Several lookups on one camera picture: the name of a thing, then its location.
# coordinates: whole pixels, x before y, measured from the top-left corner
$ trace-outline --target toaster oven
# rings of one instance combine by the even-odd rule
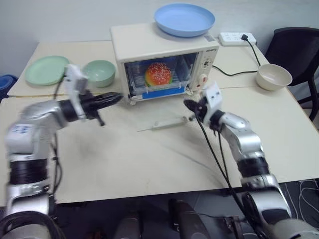
[[[114,26],[111,36],[123,94],[132,105],[200,90],[219,47],[209,34],[175,37],[155,23]]]

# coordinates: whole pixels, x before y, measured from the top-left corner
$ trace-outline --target white bowl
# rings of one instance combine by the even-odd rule
[[[275,64],[266,64],[259,67],[257,84],[268,91],[276,91],[293,81],[291,74],[283,67]]]

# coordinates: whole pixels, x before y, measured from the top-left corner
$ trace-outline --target power strip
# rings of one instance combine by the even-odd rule
[[[248,32],[221,32],[218,38],[223,46],[249,46],[247,41],[241,39],[243,34],[248,36],[248,40],[252,45],[256,44],[253,34]]]

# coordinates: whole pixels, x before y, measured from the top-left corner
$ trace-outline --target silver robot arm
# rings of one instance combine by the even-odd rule
[[[104,125],[97,110],[122,98],[121,94],[112,92],[93,96],[86,90],[86,76],[72,64],[67,66],[63,82],[69,100],[31,105],[8,129],[5,143],[10,179],[6,185],[6,217],[0,222],[0,238],[61,237],[49,217],[54,213],[55,201],[49,193],[47,175],[53,136],[68,122],[78,119],[97,119],[100,125]]]
[[[318,238],[315,228],[291,218],[277,179],[269,171],[260,138],[246,119],[220,110],[222,96],[218,86],[204,89],[198,103],[192,100],[184,100],[184,103],[204,125],[219,131],[229,143],[246,190],[243,206],[254,226],[270,239]]]

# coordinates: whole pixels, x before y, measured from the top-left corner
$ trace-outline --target oven window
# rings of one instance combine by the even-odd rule
[[[198,53],[125,63],[130,93],[185,87]]]

